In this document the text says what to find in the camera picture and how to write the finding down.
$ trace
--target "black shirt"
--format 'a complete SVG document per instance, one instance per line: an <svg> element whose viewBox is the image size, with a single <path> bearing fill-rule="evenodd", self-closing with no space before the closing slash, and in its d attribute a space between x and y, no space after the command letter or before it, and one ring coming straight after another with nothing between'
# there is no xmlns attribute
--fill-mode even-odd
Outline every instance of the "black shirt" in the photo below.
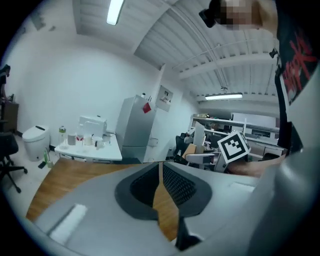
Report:
<svg viewBox="0 0 320 256"><path fill-rule="evenodd" d="M276 0L278 14L277 38L279 40L279 74L275 84L280 106L280 147L290 154L303 148L295 127L287 122L286 111L307 86L318 64L314 35L311 34L313 12L309 1Z"/></svg>

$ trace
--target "refrigerator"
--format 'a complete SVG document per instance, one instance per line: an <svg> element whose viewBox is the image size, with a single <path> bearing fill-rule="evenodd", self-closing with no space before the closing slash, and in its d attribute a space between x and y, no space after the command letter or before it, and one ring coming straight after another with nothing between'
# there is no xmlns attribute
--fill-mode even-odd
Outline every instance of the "refrigerator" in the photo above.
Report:
<svg viewBox="0 0 320 256"><path fill-rule="evenodd" d="M151 110L144 112L149 104ZM156 107L138 95L123 101L115 129L116 139L123 159L138 159L141 163L147 151Z"/></svg>

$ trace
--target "mesh panel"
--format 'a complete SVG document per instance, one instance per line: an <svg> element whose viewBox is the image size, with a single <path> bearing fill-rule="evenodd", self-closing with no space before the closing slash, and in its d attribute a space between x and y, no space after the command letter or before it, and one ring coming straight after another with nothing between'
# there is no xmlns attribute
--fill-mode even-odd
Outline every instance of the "mesh panel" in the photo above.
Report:
<svg viewBox="0 0 320 256"><path fill-rule="evenodd" d="M163 165L163 183L177 206L188 201L197 191L195 183L165 165Z"/></svg>
<svg viewBox="0 0 320 256"><path fill-rule="evenodd" d="M159 185L159 166L135 179L130 185L131 194L141 203L153 207L154 196Z"/></svg>

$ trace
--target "printer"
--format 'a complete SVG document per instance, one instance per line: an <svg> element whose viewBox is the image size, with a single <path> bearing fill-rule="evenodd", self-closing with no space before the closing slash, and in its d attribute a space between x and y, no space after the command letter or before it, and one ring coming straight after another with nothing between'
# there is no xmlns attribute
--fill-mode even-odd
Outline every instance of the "printer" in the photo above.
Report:
<svg viewBox="0 0 320 256"><path fill-rule="evenodd" d="M107 119L101 116L80 116L79 128L83 135L90 134L96 137L103 137L107 133Z"/></svg>

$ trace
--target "wooden floor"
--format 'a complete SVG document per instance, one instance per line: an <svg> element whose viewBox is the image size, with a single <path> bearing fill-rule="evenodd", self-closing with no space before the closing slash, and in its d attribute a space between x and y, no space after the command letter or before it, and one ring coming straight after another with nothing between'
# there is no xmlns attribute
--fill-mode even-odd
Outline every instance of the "wooden floor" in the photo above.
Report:
<svg viewBox="0 0 320 256"><path fill-rule="evenodd" d="M26 217L34 221L47 207L71 192L81 183L131 166L134 166L134 164L99 164L60 158L36 192ZM153 208L158 211L159 228L167 239L172 241L177 237L178 209L164 187L162 164L159 165L159 175L160 184L155 192Z"/></svg>

